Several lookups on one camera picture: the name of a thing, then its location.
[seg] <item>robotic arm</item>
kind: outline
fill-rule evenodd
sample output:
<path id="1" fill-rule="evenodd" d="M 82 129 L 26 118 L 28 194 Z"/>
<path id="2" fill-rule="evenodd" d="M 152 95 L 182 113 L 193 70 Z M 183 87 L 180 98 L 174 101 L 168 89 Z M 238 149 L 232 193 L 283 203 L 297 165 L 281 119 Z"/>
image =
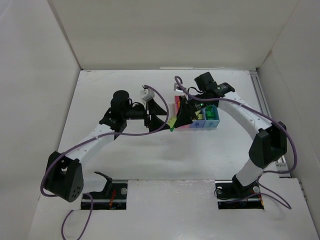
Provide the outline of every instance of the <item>robotic arm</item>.
<path id="1" fill-rule="evenodd" d="M 144 125 L 149 128 L 149 132 L 159 129 L 164 124 L 157 116 L 165 116 L 167 112 L 153 99 L 155 93 L 147 88 L 140 92 L 140 96 L 145 106 L 139 102 L 132 102 L 128 92 L 116 91 L 113 94 L 110 108 L 97 127 L 80 144 L 76 145 L 73 151 L 63 156 L 51 168 L 45 179 L 44 188 L 70 203 L 76 200 L 82 192 L 105 191 L 104 194 L 108 194 L 107 191 L 110 190 L 108 185 L 112 178 L 96 172 L 104 178 L 100 178 L 100 184 L 94 184 L 93 180 L 84 179 L 82 167 L 105 145 L 119 136 L 115 133 L 124 131 L 127 127 L 127 120 L 144 120 Z M 165 129 L 169 129 L 167 124 L 161 130 Z M 60 156 L 61 153 L 57 151 L 49 156 L 46 171 Z"/>
<path id="2" fill-rule="evenodd" d="M 272 162 L 277 161 L 287 152 L 287 137 L 274 124 L 265 118 L 241 107 L 248 106 L 235 92 L 235 89 L 228 83 L 218 85 L 209 72 L 206 72 L 195 79 L 200 91 L 195 99 L 187 99 L 180 96 L 180 108 L 178 110 L 174 128 L 191 124 L 196 119 L 196 111 L 210 105 L 216 105 L 221 110 L 232 116 L 250 135 L 253 143 L 249 150 L 249 160 L 244 167 L 233 176 L 230 184 L 224 184 L 217 192 L 217 197 L 223 199 L 241 199 L 251 194 L 257 178 L 264 169 Z M 186 93 L 186 89 L 175 83 L 175 89 Z M 222 101 L 220 98 L 240 102 L 240 105 L 230 101 Z M 215 101 L 200 101 L 201 99 L 216 99 Z"/>

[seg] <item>white wall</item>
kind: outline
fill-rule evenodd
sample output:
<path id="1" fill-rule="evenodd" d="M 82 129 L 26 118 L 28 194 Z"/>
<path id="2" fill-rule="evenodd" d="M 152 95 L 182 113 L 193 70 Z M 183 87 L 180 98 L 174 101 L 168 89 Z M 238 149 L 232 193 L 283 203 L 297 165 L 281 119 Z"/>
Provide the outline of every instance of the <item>white wall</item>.
<path id="1" fill-rule="evenodd" d="M 26 239 L 79 67 L 46 0 L 0 1 L 0 238 Z"/>
<path id="2" fill-rule="evenodd" d="M 298 0 L 51 0 L 85 69 L 262 64 Z"/>
<path id="3" fill-rule="evenodd" d="M 302 181 L 320 233 L 320 1 L 300 0 L 258 71 L 272 116 L 297 147 L 294 176 Z M 286 156 L 292 164 L 290 150 Z"/>

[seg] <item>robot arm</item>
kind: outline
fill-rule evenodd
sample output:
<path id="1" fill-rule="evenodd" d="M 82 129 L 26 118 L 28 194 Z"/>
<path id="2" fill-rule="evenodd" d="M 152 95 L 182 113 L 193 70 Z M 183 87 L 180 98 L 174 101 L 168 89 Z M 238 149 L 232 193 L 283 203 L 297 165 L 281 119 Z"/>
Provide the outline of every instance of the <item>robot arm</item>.
<path id="1" fill-rule="evenodd" d="M 53 152 L 47 162 L 46 170 L 51 167 L 44 188 L 53 194 L 73 202 L 82 192 L 100 192 L 110 190 L 109 182 L 112 178 L 103 173 L 96 172 L 102 176 L 97 178 L 83 178 L 82 167 L 84 167 L 93 156 L 105 145 L 111 143 L 127 127 L 127 120 L 144 120 L 144 125 L 149 131 L 159 129 L 164 122 L 159 119 L 159 115 L 167 115 L 153 99 L 155 93 L 151 89 L 144 89 L 140 92 L 142 103 L 132 103 L 128 92 L 124 90 L 116 91 L 110 103 L 110 108 L 99 121 L 97 127 L 86 136 L 80 144 L 73 148 L 73 151 L 64 155 L 56 164 L 52 164 L 61 153 Z M 161 130 L 169 129 L 166 124 Z"/>
<path id="2" fill-rule="evenodd" d="M 232 178 L 232 186 L 227 195 L 243 197 L 245 192 L 252 187 L 264 169 L 272 162 L 277 161 L 287 152 L 287 137 L 275 125 L 267 119 L 241 107 L 248 106 L 235 92 L 235 89 L 228 83 L 218 85 L 209 72 L 204 73 L 195 79 L 200 91 L 203 93 L 195 95 L 195 99 L 187 99 L 180 96 L 180 108 L 178 110 L 174 128 L 191 124 L 192 119 L 197 116 L 196 111 L 210 105 L 216 105 L 221 110 L 232 116 L 250 135 L 253 143 L 249 150 L 249 160 L 244 167 Z M 176 89 L 185 91 L 185 88 L 176 83 Z M 240 102 L 241 105 L 230 101 L 219 100 L 221 98 Z M 201 99 L 215 99 L 215 101 L 200 101 Z"/>

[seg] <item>white table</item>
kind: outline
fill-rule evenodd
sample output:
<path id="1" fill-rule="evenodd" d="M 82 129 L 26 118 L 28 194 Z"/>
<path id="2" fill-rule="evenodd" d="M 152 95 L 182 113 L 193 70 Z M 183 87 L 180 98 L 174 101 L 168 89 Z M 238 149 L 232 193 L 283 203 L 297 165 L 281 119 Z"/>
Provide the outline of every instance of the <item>white table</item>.
<path id="1" fill-rule="evenodd" d="M 156 88 L 173 111 L 174 76 L 185 86 L 206 70 L 81 71 L 64 127 L 59 152 L 86 136 L 110 106 L 117 90 L 140 100 L 143 84 Z M 248 71 L 210 70 L 218 83 L 228 82 L 253 108 L 258 101 Z M 318 239 L 307 204 L 296 179 L 266 175 L 262 182 L 292 205 L 287 210 L 263 198 L 265 210 L 218 210 L 212 179 L 231 179 L 248 159 L 249 135 L 226 113 L 219 111 L 217 129 L 162 131 L 144 137 L 120 136 L 84 168 L 85 175 L 100 171 L 129 181 L 127 210 L 94 211 L 83 239 Z M 125 130 L 142 133 L 143 121 L 128 121 Z M 30 240 L 61 239 L 62 221 L 80 199 L 67 203 L 41 196 L 29 234 Z M 76 239 L 88 211 L 76 211 L 65 233 Z"/>

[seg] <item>wall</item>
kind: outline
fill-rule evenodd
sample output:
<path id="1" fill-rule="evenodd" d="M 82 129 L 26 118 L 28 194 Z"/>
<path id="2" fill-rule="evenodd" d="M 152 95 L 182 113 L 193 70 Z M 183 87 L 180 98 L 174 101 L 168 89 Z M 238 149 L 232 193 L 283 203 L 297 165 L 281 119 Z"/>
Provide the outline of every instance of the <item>wall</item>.
<path id="1" fill-rule="evenodd" d="M 262 64 L 298 0 L 51 0 L 85 69 Z"/>
<path id="2" fill-rule="evenodd" d="M 0 1 L 0 235 L 26 239 L 79 67 L 46 0 Z"/>
<path id="3" fill-rule="evenodd" d="M 286 123 L 297 147 L 302 181 L 320 233 L 320 1 L 300 0 L 258 71 L 271 114 Z M 286 159 L 293 162 L 292 152 Z"/>

